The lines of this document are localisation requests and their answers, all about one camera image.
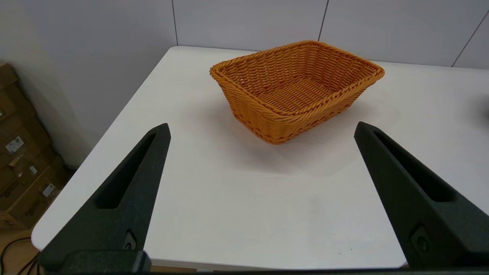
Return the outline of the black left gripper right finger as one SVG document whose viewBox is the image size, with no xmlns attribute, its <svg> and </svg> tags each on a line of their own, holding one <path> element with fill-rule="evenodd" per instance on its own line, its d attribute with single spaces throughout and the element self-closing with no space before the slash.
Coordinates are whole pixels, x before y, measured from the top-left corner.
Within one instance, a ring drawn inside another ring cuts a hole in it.
<svg viewBox="0 0 489 275">
<path fill-rule="evenodd" d="M 412 268 L 488 268 L 489 217 L 381 129 L 354 138 Z"/>
</svg>

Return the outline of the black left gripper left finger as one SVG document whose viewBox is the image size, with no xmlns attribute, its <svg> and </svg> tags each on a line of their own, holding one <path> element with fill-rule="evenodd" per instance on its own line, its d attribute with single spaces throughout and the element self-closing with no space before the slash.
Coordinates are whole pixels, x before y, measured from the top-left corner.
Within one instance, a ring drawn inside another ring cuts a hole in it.
<svg viewBox="0 0 489 275">
<path fill-rule="evenodd" d="M 144 251 L 171 134 L 151 129 L 40 252 L 44 270 L 150 270 Z"/>
</svg>

